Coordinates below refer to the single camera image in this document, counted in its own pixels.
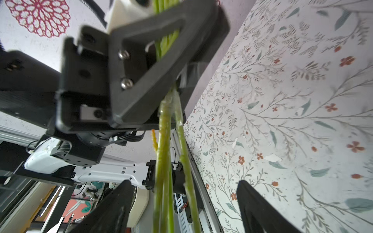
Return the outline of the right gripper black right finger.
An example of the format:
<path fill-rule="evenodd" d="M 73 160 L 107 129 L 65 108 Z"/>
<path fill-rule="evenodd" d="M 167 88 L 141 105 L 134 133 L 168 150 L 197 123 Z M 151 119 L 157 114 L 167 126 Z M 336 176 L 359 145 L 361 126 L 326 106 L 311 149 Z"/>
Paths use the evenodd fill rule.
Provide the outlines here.
<path fill-rule="evenodd" d="M 247 181 L 239 181 L 237 188 L 241 219 L 246 233 L 298 233 L 269 202 Z"/>

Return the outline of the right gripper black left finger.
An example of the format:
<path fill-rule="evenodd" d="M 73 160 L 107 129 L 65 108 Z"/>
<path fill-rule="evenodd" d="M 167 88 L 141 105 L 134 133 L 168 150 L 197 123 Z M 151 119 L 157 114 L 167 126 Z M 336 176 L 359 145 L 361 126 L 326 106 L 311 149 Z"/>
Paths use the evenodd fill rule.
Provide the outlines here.
<path fill-rule="evenodd" d="M 129 180 L 114 189 L 71 233 L 124 233 L 132 207 L 134 186 Z"/>

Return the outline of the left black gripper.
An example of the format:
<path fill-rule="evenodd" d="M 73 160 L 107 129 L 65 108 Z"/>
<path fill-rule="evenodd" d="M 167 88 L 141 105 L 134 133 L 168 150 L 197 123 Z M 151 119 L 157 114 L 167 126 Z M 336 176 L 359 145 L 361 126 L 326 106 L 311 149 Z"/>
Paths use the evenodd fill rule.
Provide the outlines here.
<path fill-rule="evenodd" d="M 66 166 L 97 165 L 106 146 L 159 129 L 159 108 L 150 124 L 109 123 L 107 37 L 85 26 L 77 43 L 67 38 L 60 72 L 20 51 L 1 55 L 1 111 L 46 128 L 58 141 L 51 157 Z"/>

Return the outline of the pink artificial flower bouquet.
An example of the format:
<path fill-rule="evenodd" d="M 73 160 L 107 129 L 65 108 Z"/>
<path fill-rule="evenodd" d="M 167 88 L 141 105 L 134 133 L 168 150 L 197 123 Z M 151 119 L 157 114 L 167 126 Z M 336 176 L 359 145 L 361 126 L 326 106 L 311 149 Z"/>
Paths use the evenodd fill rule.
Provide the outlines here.
<path fill-rule="evenodd" d="M 198 213 L 197 198 L 191 172 L 191 164 L 188 157 L 188 148 L 184 135 L 184 124 L 181 108 L 181 100 L 177 87 L 173 84 L 159 106 L 159 135 L 152 132 L 153 147 L 157 154 L 155 166 L 154 185 L 154 210 L 153 210 L 153 232 L 173 233 L 173 178 L 170 155 L 170 136 L 172 118 L 175 118 L 176 131 L 181 146 L 181 163 L 185 175 L 182 183 L 186 191 L 188 204 L 193 221 L 193 231 L 202 231 Z"/>

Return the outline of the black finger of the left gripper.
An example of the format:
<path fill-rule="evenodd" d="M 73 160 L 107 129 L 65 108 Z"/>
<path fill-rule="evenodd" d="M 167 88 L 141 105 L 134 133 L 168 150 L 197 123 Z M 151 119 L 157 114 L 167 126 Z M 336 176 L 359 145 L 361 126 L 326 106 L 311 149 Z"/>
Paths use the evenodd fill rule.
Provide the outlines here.
<path fill-rule="evenodd" d="M 186 107 L 229 30 L 226 14 L 215 1 L 183 1 L 111 29 L 107 37 L 109 123 L 150 124 L 174 86 Z"/>

